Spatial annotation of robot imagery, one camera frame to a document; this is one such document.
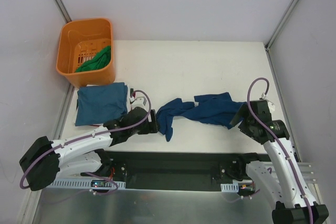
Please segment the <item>dark blue t shirt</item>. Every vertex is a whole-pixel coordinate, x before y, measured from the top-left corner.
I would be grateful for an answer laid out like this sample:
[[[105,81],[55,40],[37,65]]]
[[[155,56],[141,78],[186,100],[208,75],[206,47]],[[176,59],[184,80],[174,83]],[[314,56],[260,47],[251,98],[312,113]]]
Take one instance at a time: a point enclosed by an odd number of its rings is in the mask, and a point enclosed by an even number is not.
[[[159,108],[156,113],[159,132],[170,141],[173,136],[173,119],[183,117],[203,124],[220,125],[231,129],[233,117],[245,102],[235,102],[228,92],[194,96],[194,101],[176,98]]]

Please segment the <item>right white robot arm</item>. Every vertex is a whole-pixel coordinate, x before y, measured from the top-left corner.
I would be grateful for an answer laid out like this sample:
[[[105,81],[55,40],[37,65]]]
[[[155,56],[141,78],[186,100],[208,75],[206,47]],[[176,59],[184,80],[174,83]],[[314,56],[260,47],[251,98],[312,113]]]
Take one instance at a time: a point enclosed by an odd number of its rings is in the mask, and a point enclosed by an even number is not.
[[[239,155],[226,170],[227,176],[255,182],[273,208],[274,223],[324,223],[329,211],[310,191],[295,159],[288,130],[283,121],[272,119],[268,102],[244,103],[230,124],[264,147],[277,176],[272,176],[257,153]]]

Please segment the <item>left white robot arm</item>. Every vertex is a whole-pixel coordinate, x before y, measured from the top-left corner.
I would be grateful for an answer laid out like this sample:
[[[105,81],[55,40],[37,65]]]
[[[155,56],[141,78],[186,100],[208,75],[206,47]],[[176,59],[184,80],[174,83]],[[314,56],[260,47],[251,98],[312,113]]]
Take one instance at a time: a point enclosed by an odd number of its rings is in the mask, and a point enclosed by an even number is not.
[[[38,191],[62,176],[81,173],[106,176],[112,168],[106,148],[124,143],[134,135],[158,131],[155,111],[136,107],[128,114],[79,136],[62,140],[39,137],[19,160],[23,171],[19,186]]]

